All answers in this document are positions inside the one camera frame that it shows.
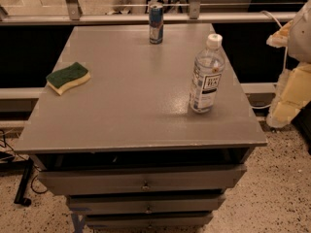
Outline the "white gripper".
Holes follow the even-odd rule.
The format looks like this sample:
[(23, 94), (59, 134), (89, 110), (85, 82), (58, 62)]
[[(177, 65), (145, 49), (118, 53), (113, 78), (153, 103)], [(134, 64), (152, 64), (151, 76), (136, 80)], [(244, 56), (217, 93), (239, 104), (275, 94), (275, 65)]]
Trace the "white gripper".
[(281, 73), (266, 118), (270, 127), (283, 128), (311, 101), (311, 0), (266, 43), (273, 48), (288, 46), (289, 56), (300, 62)]

